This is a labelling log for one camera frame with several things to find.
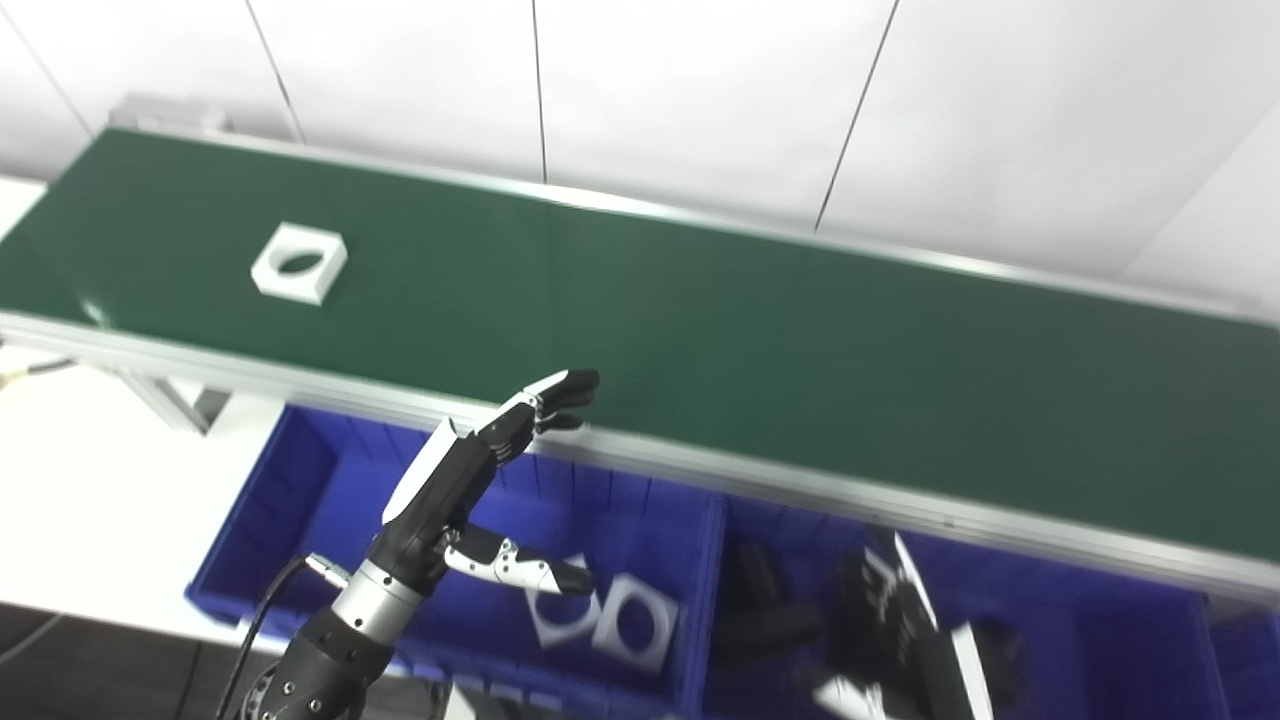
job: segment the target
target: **cable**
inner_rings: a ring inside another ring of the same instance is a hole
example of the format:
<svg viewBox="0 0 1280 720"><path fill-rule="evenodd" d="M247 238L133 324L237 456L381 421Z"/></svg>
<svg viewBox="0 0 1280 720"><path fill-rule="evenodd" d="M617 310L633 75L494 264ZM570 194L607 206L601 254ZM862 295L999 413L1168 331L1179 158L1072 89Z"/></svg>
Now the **cable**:
<svg viewBox="0 0 1280 720"><path fill-rule="evenodd" d="M6 384L26 378L27 375L42 375L45 373L54 373L58 370L64 370L67 368L70 368L74 364L76 364L74 360L64 357L61 360L54 360L52 363L41 363L38 365L20 368L10 373L0 373L0 389L4 389Z"/></svg>
<svg viewBox="0 0 1280 720"><path fill-rule="evenodd" d="M31 634L14 643L13 647L4 651L4 653L0 653L0 665L4 665L5 662L9 662L14 657L22 655L24 650L35 644L36 641L38 641L40 638L45 637L45 633L54 629L54 625L56 625L58 621L61 619L63 619L61 615L54 615L52 618L41 623L38 628L31 632Z"/></svg>
<svg viewBox="0 0 1280 720"><path fill-rule="evenodd" d="M227 712L227 707L232 702L232 696L236 694L236 685L239 683L241 673L244 671L244 662L248 660L248 652L253 647L253 638L257 637L257 630L262 626L262 620L266 618L266 611L275 602L276 596L284 589L284 584L289 582L293 575L298 574L298 570L307 566L305 557L294 557L289 560L289 564L276 573L275 579L271 584L266 587L266 594L262 596L261 602L257 603L257 610L253 611L253 619L248 624L248 632L244 633L244 642L241 643L239 655L236 657L236 666L232 667L232 676L227 680L227 689L223 691L223 698L218 702L218 712L214 715L214 720L223 720L223 715Z"/></svg>
<svg viewBox="0 0 1280 720"><path fill-rule="evenodd" d="M56 370L63 370L74 365L76 361L70 357L64 357L61 360L54 360L52 363L41 363L40 365L32 365L27 368L28 375L42 375L45 373L52 373Z"/></svg>

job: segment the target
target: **blue plastic bin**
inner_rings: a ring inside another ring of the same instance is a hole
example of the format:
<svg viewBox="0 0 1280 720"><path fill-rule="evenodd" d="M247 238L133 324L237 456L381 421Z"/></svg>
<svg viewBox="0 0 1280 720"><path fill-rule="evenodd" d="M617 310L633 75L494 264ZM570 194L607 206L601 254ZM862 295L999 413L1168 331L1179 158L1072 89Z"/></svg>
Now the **blue plastic bin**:
<svg viewBox="0 0 1280 720"><path fill-rule="evenodd" d="M1280 615L1235 620L1210 634L1231 720L1280 719Z"/></svg>
<svg viewBox="0 0 1280 720"><path fill-rule="evenodd" d="M865 543L844 518L730 500L726 551L740 538L777 552L794 600L835 620L835 569ZM1027 691L1009 720L1228 720L1202 600L1196 593L929 536L904 539L943 624L998 619L1020 633ZM714 717L829 719L792 684L826 648L708 676Z"/></svg>
<svg viewBox="0 0 1280 720"><path fill-rule="evenodd" d="M355 568L425 439L287 409L187 596L237 623L294 555ZM534 455L499 473L471 519L553 555L585 552L602 596L611 578L631 573L677 598L667 664L646 675L585 638L543 651L524 593L449 574L397 647L413 674L590 719L829 717L792 684L796 665L822 661L820 643L708 673L719 565L726 542L763 541L792 597L820 603L835 621L836 560L863 547L863 524ZM1021 634L1027 692L1001 720L1280 720L1276 616L1210 629L1188 591L924 534L905 539L943 623L1000 619ZM303 574L264 632L288 637L333 597ZM549 616L575 602L552 601ZM621 629L643 635L645 624L623 612Z"/></svg>
<svg viewBox="0 0 1280 720"><path fill-rule="evenodd" d="M425 439L415 430L287 409L188 598L238 621L294 555L320 552L353 569ZM526 455L503 468L471 520L553 556L585 552L602 597L612 577L631 573L678 600L667 664L649 675L593 650L589 638L543 651L521 591L451 573L397 646L411 671L588 717L698 712L723 538L721 496ZM264 632L291 635L333 596L301 577ZM623 637L643 635L643 614L639 623L630 619L623 614Z"/></svg>

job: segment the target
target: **white square part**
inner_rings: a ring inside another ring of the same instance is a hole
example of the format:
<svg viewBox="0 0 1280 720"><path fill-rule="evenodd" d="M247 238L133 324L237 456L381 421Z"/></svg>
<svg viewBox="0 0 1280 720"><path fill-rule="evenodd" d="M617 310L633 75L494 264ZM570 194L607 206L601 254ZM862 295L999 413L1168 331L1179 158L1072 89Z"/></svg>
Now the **white square part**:
<svg viewBox="0 0 1280 720"><path fill-rule="evenodd" d="M291 263L301 264L292 270ZM306 225L280 223L253 261L250 274L262 295L320 305L347 263L342 236Z"/></svg>

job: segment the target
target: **silver metal joint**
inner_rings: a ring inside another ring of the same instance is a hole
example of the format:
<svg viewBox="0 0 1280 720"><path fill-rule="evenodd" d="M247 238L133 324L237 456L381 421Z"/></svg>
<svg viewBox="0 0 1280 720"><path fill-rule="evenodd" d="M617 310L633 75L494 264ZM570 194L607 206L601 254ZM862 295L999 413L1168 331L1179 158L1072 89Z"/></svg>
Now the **silver metal joint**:
<svg viewBox="0 0 1280 720"><path fill-rule="evenodd" d="M307 568L311 568L315 574L324 578L324 582L340 591L347 589L347 585L351 584L351 573L317 552L307 556Z"/></svg>
<svg viewBox="0 0 1280 720"><path fill-rule="evenodd" d="M412 588L366 560L351 577L347 588L333 601L333 612L357 633L390 647L399 639L424 600Z"/></svg>

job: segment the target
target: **black cable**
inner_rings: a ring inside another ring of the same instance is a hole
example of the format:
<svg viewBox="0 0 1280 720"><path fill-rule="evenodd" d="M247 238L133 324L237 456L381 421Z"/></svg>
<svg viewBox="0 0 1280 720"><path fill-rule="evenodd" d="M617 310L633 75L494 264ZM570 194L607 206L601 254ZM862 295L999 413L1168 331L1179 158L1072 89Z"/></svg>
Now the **black cable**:
<svg viewBox="0 0 1280 720"><path fill-rule="evenodd" d="M196 682L196 671L200 669L200 652L205 648L205 643L196 643L196 652L191 656L191 667L187 669L187 682L182 684L182 694L178 696L178 710L174 710L173 716L182 719L186 715L187 700L191 697L191 685Z"/></svg>
<svg viewBox="0 0 1280 720"><path fill-rule="evenodd" d="M253 638L257 637L257 630L262 626L262 620L266 618L266 611L275 602L276 596L284 589L284 584L289 582L298 570L307 566L306 557L294 557L289 560L289 564L276 573L275 579L271 584L266 587L266 594L262 596L261 602L257 603L257 610L253 611L253 620L248 624L248 632L244 633L244 642L241 643L239 655L236 657L236 666L232 667L232 676L227 680L227 689L223 691L223 698L218 702L218 712L214 715L214 720L223 720L223 715L227 712L227 706L232 702L232 696L236 694L236 685L239 683L241 673L244 671L244 662L248 660L248 652L253 647Z"/></svg>
<svg viewBox="0 0 1280 720"><path fill-rule="evenodd" d="M40 365L32 365L32 366L27 368L27 374L28 375L40 375L42 373L52 373L55 370L61 370L64 368L70 368L74 364L76 364L74 360L72 360L69 357L64 357L61 360L54 360L52 363L42 363Z"/></svg>

